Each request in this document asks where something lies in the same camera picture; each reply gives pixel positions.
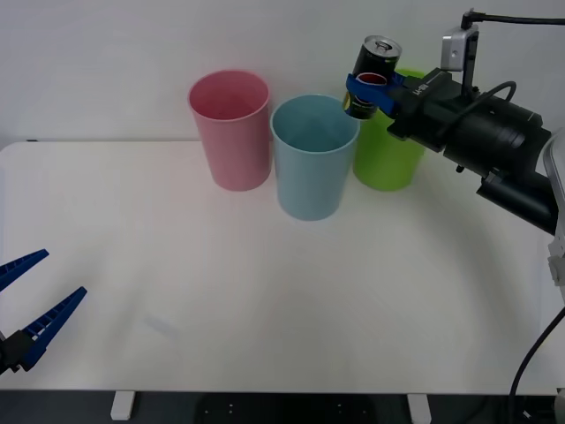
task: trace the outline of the white table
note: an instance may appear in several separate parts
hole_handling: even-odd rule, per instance
[[[88,289],[0,389],[507,393],[559,298],[541,232],[433,153],[398,193],[350,176],[316,223],[274,175],[217,187],[198,142],[19,143],[0,170],[3,261],[51,253],[2,292],[0,329]],[[565,386],[550,338],[519,392]]]

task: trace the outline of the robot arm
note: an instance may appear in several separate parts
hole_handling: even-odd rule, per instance
[[[376,104],[395,121],[388,132],[411,138],[481,177],[477,194],[555,236],[549,267],[565,299],[565,137],[543,128],[539,114],[510,100],[516,83],[508,81],[481,94],[472,85],[478,26],[491,20],[521,24],[565,25],[565,19],[528,19],[463,15],[462,25],[442,41],[441,67],[424,78],[396,73],[387,86],[366,85],[348,76],[348,91]],[[463,72],[462,83],[451,72]],[[506,98],[495,96],[509,88]],[[544,151],[547,175],[535,171]]]

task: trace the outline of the black can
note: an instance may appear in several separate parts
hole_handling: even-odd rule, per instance
[[[397,42],[381,35],[369,35],[361,46],[352,75],[365,84],[386,86],[402,52]],[[343,109],[355,119],[370,119],[378,107],[348,92],[343,100]]]

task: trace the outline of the cup rim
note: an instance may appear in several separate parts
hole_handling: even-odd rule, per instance
[[[283,143],[287,148],[290,148],[291,150],[294,150],[295,152],[299,152],[299,153],[303,153],[306,155],[327,155],[330,153],[335,153],[335,152],[339,152],[341,150],[344,150],[345,148],[349,147],[352,143],[355,142],[355,140],[359,137],[359,132],[361,131],[361,124],[359,123],[358,120],[356,120],[355,118],[351,118],[353,120],[356,121],[357,124],[357,129],[355,130],[355,134],[353,135],[353,137],[351,137],[351,139],[345,143],[343,146],[341,146],[340,148],[334,148],[333,150],[326,150],[325,152],[309,152],[308,150],[302,150],[300,148],[295,148],[294,146],[291,146],[289,143],[287,143],[286,141],[284,141],[283,139],[281,139],[275,131],[275,128],[273,127],[273,118],[275,117],[276,112],[286,103],[290,102],[291,100],[295,100],[295,99],[299,99],[301,97],[313,97],[313,96],[319,96],[319,97],[326,97],[328,99],[332,99],[335,100],[337,102],[339,102],[340,104],[342,103],[341,100],[339,100],[337,97],[334,97],[332,95],[321,95],[318,93],[312,93],[309,95],[296,95],[294,97],[291,97],[290,99],[285,100],[284,102],[281,102],[281,104],[279,104],[275,110],[273,110],[273,113],[271,113],[271,118],[268,120],[269,126],[271,128],[271,132],[273,133],[273,135],[281,142]]]
[[[209,77],[213,77],[215,75],[217,75],[218,73],[225,73],[225,72],[242,72],[242,73],[246,73],[247,75],[250,75],[254,78],[256,78],[257,80],[259,80],[261,82],[261,84],[263,84],[265,86],[265,88],[267,89],[267,98],[265,99],[265,101],[260,105],[260,107],[253,111],[252,113],[245,115],[243,117],[236,117],[234,119],[215,119],[213,117],[207,117],[206,115],[202,115],[201,113],[199,113],[196,109],[193,108],[192,103],[191,103],[191,94],[193,89],[199,85],[200,82],[202,82],[203,80],[205,80],[206,78]],[[237,121],[241,121],[242,119],[247,119],[249,117],[252,117],[253,115],[257,115],[258,113],[260,113],[262,110],[265,109],[265,107],[268,106],[269,101],[271,100],[271,90],[268,87],[267,82],[261,78],[261,76],[258,73],[255,73],[253,71],[248,71],[246,69],[239,69],[239,68],[228,68],[228,69],[221,69],[220,71],[214,71],[214,72],[210,72],[207,73],[206,75],[198,78],[194,84],[192,84],[190,90],[188,90],[188,95],[186,96],[186,101],[188,102],[188,107],[191,108],[191,111],[194,115],[198,115],[199,117],[203,117],[204,119],[208,120],[208,121],[212,121],[212,122],[237,122]]]

